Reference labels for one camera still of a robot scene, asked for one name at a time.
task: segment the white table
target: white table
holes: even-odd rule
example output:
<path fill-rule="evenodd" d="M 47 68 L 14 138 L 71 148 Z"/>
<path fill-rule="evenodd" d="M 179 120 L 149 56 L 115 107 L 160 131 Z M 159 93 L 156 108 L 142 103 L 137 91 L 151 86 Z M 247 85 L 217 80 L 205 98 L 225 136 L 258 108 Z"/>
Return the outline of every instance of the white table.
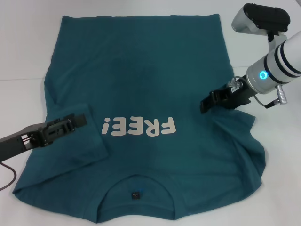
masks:
<path fill-rule="evenodd" d="M 221 15 L 231 65 L 237 76 L 268 51 L 263 36 L 235 33 L 231 22 L 247 0 L 2 0 L 0 1 L 0 137 L 44 121 L 43 77 L 50 64 L 61 17 L 136 15 Z M 287 36 L 300 30 L 301 8 L 294 0 L 257 0 L 285 9 L 291 24 Z M 177 221 L 125 216 L 104 225 L 299 226 L 301 225 L 301 79 L 284 86 L 289 104 L 263 109 L 254 100 L 240 109 L 257 117 L 251 130 L 266 149 L 263 186 L 249 198 Z M 259 95 L 268 103 L 275 92 Z M 29 152 L 5 161 L 22 172 Z M 0 187 L 13 174 L 0 167 Z M 0 225 L 88 226 L 91 222 L 29 206 L 0 192 Z"/>

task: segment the wire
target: wire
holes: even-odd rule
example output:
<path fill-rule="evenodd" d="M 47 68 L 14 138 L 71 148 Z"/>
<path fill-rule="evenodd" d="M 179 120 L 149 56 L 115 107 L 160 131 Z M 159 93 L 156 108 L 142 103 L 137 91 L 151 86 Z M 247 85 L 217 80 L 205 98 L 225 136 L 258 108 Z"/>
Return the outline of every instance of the wire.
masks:
<path fill-rule="evenodd" d="M 8 188 L 9 186 L 11 186 L 11 185 L 14 183 L 14 181 L 15 181 L 16 178 L 17 178 L 17 173 L 16 173 L 16 171 L 15 171 L 13 168 L 11 168 L 11 167 L 8 166 L 8 165 L 5 165 L 5 164 L 2 163 L 2 162 L 0 162 L 0 165 L 6 167 L 6 168 L 8 168 L 8 169 L 10 169 L 10 170 L 13 171 L 13 173 L 14 173 L 14 178 L 13 178 L 13 180 L 12 180 L 9 184 L 7 184 L 7 185 L 5 185 L 4 187 L 1 187 L 1 188 L 0 188 L 0 191 L 2 191 L 2 190 L 4 190 L 5 188 Z"/>
<path fill-rule="evenodd" d="M 247 82 L 247 80 L 244 79 L 243 77 L 234 76 L 234 78 L 235 78 L 235 79 L 241 79 L 242 81 L 245 82 L 245 84 L 247 84 L 247 86 L 248 86 L 249 88 L 251 88 L 250 85 L 249 85 L 249 83 Z M 254 95 L 253 97 L 255 98 L 255 100 L 256 100 L 261 106 L 263 106 L 263 107 L 266 106 L 265 104 L 263 104 L 263 103 L 257 98 L 256 95 Z"/>

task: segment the white lettering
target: white lettering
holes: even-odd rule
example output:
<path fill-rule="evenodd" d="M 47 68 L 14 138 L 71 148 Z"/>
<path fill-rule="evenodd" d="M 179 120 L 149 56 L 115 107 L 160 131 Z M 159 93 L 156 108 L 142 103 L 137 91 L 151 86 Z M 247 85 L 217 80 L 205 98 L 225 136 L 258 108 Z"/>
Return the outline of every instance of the white lettering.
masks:
<path fill-rule="evenodd" d="M 146 134 L 150 137 L 156 137 L 160 134 L 160 125 L 159 120 L 155 119 L 154 124 L 152 124 L 149 120 L 144 120 L 145 124 L 149 127 L 146 129 Z"/>
<path fill-rule="evenodd" d="M 163 129 L 161 131 L 162 134 L 175 133 L 174 119 L 172 117 L 168 117 L 168 122 L 163 123 L 162 127 L 163 128 L 169 128 L 169 129 Z"/>
<path fill-rule="evenodd" d="M 137 123 L 130 123 L 130 127 L 137 128 L 136 130 L 129 129 L 128 134 L 141 135 L 143 133 L 143 117 L 131 117 L 132 121 L 137 121 Z"/>
<path fill-rule="evenodd" d="M 113 131 L 111 133 L 112 136 L 123 136 L 127 133 L 126 129 L 126 119 L 124 117 L 116 117 L 113 119 L 114 121 L 119 121 L 119 124 L 114 124 L 113 129 L 120 129 L 120 131 Z"/>
<path fill-rule="evenodd" d="M 109 122 L 109 121 L 111 121 L 111 119 L 110 119 L 110 118 L 105 118 L 104 121 L 105 121 L 105 122 Z M 105 123 L 105 124 L 103 125 L 102 134 L 107 134 L 108 129 L 109 129 L 109 124 L 108 124 L 108 123 Z"/>

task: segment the blue indicator light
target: blue indicator light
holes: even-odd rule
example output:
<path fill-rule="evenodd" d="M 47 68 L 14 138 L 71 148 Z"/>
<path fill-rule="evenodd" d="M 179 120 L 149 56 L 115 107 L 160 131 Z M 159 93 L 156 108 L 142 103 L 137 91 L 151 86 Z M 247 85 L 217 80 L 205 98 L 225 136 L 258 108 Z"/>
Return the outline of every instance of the blue indicator light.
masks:
<path fill-rule="evenodd" d="M 261 79 L 267 79 L 268 78 L 268 73 L 266 72 L 266 71 L 261 71 L 261 72 L 259 72 L 259 78 L 261 78 Z"/>

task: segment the teal t-shirt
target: teal t-shirt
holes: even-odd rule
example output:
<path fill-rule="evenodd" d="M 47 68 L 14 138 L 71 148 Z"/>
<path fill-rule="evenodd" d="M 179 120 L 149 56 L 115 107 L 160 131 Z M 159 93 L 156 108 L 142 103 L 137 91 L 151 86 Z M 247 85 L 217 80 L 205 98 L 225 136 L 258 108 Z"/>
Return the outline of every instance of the teal t-shirt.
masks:
<path fill-rule="evenodd" d="M 88 124 L 33 150 L 14 194 L 97 223 L 178 219 L 248 197 L 265 167 L 254 117 L 199 109 L 232 77 L 219 15 L 64 16 L 46 120 L 84 113 Z"/>

